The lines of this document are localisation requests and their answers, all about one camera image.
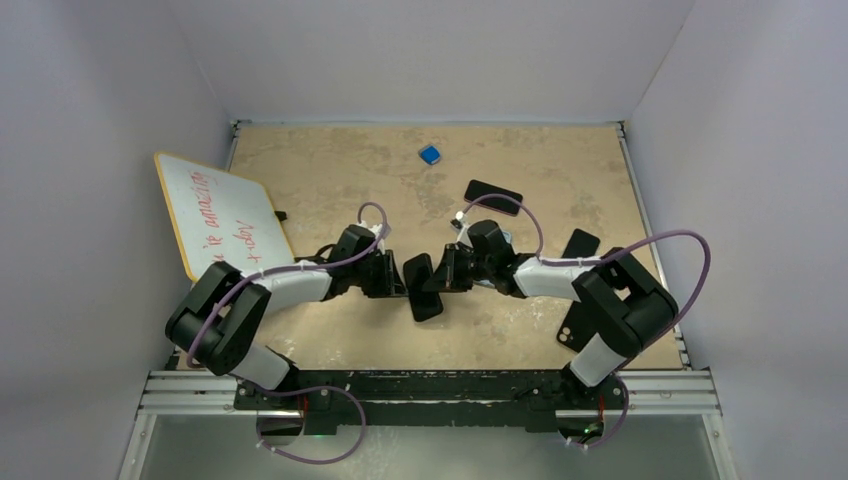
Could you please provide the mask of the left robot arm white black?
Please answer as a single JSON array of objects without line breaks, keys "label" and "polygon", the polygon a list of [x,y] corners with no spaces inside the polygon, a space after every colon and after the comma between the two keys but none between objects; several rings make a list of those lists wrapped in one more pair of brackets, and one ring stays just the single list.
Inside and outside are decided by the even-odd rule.
[{"label": "left robot arm white black", "polygon": [[392,250],[385,248],[386,226],[351,224],[339,239],[291,265],[248,273],[225,262],[210,265],[165,326],[166,337],[187,359],[215,375],[230,375],[259,386],[272,408],[297,399],[293,361],[260,345],[255,337],[263,318],[304,303],[345,294],[350,288],[368,298],[404,297]]}]

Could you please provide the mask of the black phone with camera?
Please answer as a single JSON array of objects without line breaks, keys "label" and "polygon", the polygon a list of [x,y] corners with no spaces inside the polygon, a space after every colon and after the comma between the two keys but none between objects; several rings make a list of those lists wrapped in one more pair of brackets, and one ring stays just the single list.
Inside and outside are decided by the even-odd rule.
[{"label": "black phone with camera", "polygon": [[424,285],[434,273],[432,259],[429,254],[421,253],[403,264],[403,278],[407,288],[407,296],[416,323],[423,323],[444,311],[444,305],[437,292],[425,291]]}]

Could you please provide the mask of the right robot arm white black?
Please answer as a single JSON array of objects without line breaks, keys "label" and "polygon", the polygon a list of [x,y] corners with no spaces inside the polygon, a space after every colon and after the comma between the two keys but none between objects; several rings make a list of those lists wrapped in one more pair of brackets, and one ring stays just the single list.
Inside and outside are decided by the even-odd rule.
[{"label": "right robot arm white black", "polygon": [[590,336],[561,381],[564,399],[576,407],[596,399],[600,383],[662,336],[679,313],[671,294],[622,248],[561,259],[518,253],[492,220],[464,227],[462,238],[446,244],[422,289],[466,292],[477,281],[505,296],[566,299],[580,307]]}]

